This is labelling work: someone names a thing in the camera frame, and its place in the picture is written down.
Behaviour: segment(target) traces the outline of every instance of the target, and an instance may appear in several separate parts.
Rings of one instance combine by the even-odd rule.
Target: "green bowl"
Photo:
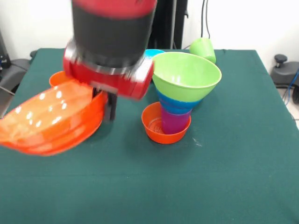
[[[153,58],[153,80],[165,96],[184,102],[203,99],[220,82],[220,69],[209,60],[182,52],[167,52]]]

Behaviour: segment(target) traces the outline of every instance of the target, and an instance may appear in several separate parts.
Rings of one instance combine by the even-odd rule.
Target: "white wall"
[[[183,47],[201,33],[202,0],[188,2]],[[268,71],[277,53],[299,61],[298,0],[209,0],[208,23],[215,49],[256,49]]]
[[[189,0],[183,46],[200,37],[201,4]],[[214,48],[256,49],[268,70],[276,53],[299,60],[298,12],[298,0],[209,0]],[[72,37],[70,0],[0,0],[0,29],[12,58],[63,48]]]
[[[0,30],[12,59],[64,48],[72,37],[70,0],[0,0]]]

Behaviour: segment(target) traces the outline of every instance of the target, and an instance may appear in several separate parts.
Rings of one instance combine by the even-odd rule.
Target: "stacked cups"
[[[155,56],[155,83],[165,134],[183,131],[195,107],[221,80],[220,69],[203,57],[168,52]]]

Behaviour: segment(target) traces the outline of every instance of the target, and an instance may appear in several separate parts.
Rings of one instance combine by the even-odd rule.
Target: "orange plastic plate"
[[[100,126],[106,101],[105,92],[93,99],[93,89],[76,81],[55,86],[0,120],[0,144],[28,154],[65,151]]]

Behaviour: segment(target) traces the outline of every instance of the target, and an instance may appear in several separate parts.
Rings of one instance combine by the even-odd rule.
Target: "blue cup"
[[[190,112],[196,105],[198,105],[201,100],[195,101],[195,102],[183,102],[183,101],[178,101],[175,99],[171,99],[161,92],[157,90],[158,96],[159,96],[159,101],[162,105],[162,107],[169,113],[172,114],[185,114]]]
[[[153,58],[154,56],[162,53],[165,53],[165,51],[157,50],[157,49],[147,49],[145,50],[145,57]]]

